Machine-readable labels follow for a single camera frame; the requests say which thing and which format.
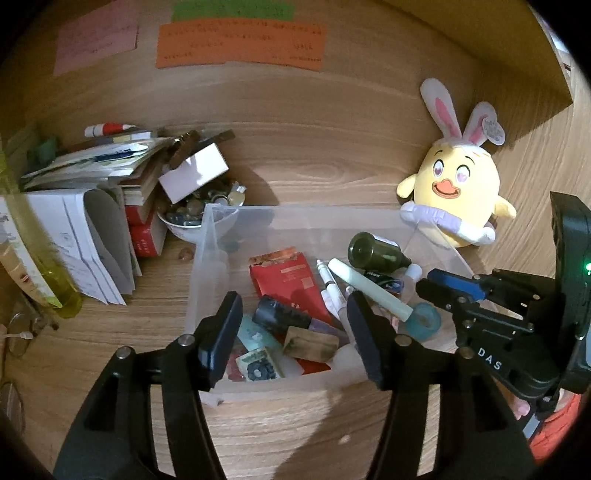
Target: clear plastic storage box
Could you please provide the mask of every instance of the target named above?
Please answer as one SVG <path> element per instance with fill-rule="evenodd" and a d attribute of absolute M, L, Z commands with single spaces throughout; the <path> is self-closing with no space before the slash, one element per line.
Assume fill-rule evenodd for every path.
<path fill-rule="evenodd" d="M 249 274 L 249 258 L 282 248 L 296 247 L 306 256 L 319 288 L 323 283 L 316 260 L 338 258 L 346 263 L 347 247 L 361 231 L 394 240 L 404 254 L 421 265 L 423 276 L 433 268 L 471 277 L 472 272 L 436 226 L 403 221 L 399 210 L 321 206 L 207 205 L 191 272 L 187 333 L 193 333 L 202 318 L 216 313 L 225 294 L 237 291 L 244 312 L 252 314 L 258 304 Z M 425 346 L 455 350 L 451 315 L 440 310 L 442 326 Z M 303 391 L 339 388 L 366 380 L 360 365 L 296 378 L 258 382 L 221 380 L 211 393 L 218 400 L 284 397 Z"/>

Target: orange beak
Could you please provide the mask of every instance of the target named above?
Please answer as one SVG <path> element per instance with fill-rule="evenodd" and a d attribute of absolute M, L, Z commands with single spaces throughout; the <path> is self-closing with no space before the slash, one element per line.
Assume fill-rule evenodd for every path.
<path fill-rule="evenodd" d="M 445 199 L 458 198 L 462 193 L 462 191 L 459 188 L 454 187 L 450 179 L 434 181 L 433 185 L 431 185 L 431 188 L 438 196 Z"/>

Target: yellow chick plush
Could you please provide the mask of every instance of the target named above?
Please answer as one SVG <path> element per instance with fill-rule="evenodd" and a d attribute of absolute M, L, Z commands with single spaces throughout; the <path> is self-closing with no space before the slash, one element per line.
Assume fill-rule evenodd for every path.
<path fill-rule="evenodd" d="M 433 144 L 418 173 L 398 185 L 399 197 L 414 192 L 414 201 L 402 206 L 402 217 L 436 223 L 454 247 L 491 244 L 495 240 L 487 223 L 491 215 L 511 219 L 517 215 L 513 205 L 499 196 L 499 173 L 491 155 L 480 147 L 487 139 L 496 144 L 504 141 L 496 112 L 490 103 L 476 105 L 462 135 L 452 99 L 439 80 L 425 80 L 421 95 L 443 138 Z"/>

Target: wood grain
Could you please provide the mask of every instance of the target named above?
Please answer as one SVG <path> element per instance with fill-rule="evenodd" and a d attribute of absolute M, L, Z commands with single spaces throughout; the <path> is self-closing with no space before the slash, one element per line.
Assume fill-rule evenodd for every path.
<path fill-rule="evenodd" d="M 576 65 L 574 105 L 567 108 L 541 83 L 481 63 L 390 5 L 297 0 L 297 20 L 327 25 L 320 73 L 240 63 L 157 70 L 158 25 L 170 19 L 171 7 L 145 0 L 138 3 L 136 50 L 52 77 L 59 25 L 105 3 L 56 0 L 38 17 L 0 68 L 0 91 L 16 99 L 13 119 L 0 112 L 0 132 L 37 122 L 44 135 L 73 143 L 86 125 L 105 121 L 205 133 L 233 128 L 236 140 L 221 149 L 248 186 L 249 202 L 388 207 L 397 204 L 395 185 L 439 137 L 419 95 L 420 83 L 435 76 L 449 88 L 461 125 L 487 99 L 509 135 L 493 156 L 501 195 L 518 217 L 499 223 L 496 244 L 464 249 L 474 270 L 551 273 L 548 190 L 591 200 L 591 101 Z M 177 258 L 183 245 L 168 238 L 161 258 L 142 263 L 145 276 L 128 307 L 86 300 L 77 318 L 44 331 L 22 359 L 8 358 L 6 375 L 25 403 L 25 439 L 47 466 L 118 346 L 160 348 L 182 332 L 190 271 Z M 374 454 L 388 398 L 366 383 L 226 404 L 206 416 L 229 478 L 301 478 L 316 469 L 316 478 L 358 479 Z M 161 467 L 170 471 L 161 417 L 155 419 Z"/>
<path fill-rule="evenodd" d="M 385 1 L 425 21 L 484 63 L 503 65 L 571 102 L 567 72 L 557 58 L 550 33 L 533 16 L 527 2 Z"/>

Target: yellow-green bottle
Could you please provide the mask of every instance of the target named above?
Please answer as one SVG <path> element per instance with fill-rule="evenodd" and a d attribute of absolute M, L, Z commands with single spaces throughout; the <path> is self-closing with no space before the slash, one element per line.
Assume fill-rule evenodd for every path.
<path fill-rule="evenodd" d="M 33 300 L 62 318 L 75 316 L 82 297 L 55 259 L 46 233 L 7 166 L 0 144 L 0 262 Z"/>

